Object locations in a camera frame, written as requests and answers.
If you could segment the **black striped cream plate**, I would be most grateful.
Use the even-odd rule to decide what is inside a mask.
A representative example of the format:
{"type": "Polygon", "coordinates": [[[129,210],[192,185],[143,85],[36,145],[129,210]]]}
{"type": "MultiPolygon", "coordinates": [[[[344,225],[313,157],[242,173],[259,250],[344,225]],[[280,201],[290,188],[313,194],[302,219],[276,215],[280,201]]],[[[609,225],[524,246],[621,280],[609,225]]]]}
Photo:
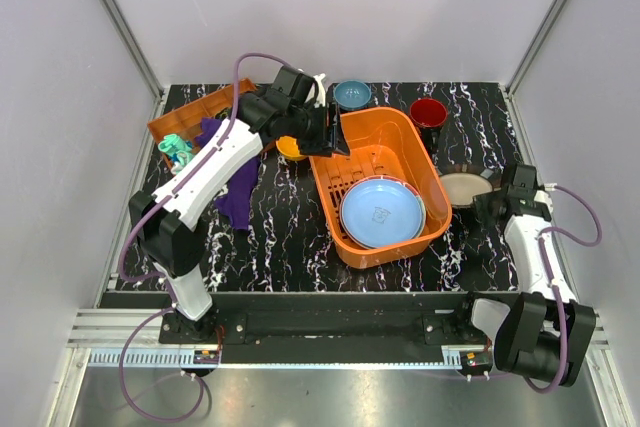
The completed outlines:
{"type": "Polygon", "coordinates": [[[455,209],[473,206],[474,198],[497,190],[500,170],[473,164],[452,164],[437,168],[440,182],[455,209]]]}

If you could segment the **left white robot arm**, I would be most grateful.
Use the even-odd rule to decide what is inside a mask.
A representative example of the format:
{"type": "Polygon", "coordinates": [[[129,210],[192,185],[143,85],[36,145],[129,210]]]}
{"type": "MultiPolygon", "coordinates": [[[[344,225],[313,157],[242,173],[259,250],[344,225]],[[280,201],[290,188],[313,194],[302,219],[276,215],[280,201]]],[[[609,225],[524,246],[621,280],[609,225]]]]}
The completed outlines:
{"type": "Polygon", "coordinates": [[[215,333],[213,300],[202,280],[206,227],[202,213],[231,177],[266,146],[295,139],[305,156],[348,155],[339,109],[328,100],[325,74],[283,66],[269,86],[239,94],[229,119],[169,182],[129,201],[136,243],[168,284],[181,331],[196,343],[215,333]]]}

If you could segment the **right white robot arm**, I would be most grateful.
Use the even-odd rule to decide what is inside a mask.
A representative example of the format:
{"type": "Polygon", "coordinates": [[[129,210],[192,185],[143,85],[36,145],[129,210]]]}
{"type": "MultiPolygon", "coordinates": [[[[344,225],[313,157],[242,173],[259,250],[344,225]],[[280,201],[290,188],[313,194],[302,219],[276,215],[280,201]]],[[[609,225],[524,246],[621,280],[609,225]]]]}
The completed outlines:
{"type": "Polygon", "coordinates": [[[520,291],[512,304],[473,294],[468,310],[453,321],[460,340],[472,344],[486,336],[496,368],[522,377],[540,394],[575,383],[596,328],[594,309],[580,304],[565,280],[553,237],[563,235],[583,247],[595,247],[602,238],[583,240],[553,225],[549,194],[559,188],[540,184],[535,167],[512,164],[498,189],[474,197],[480,218],[502,230],[520,291]]]}

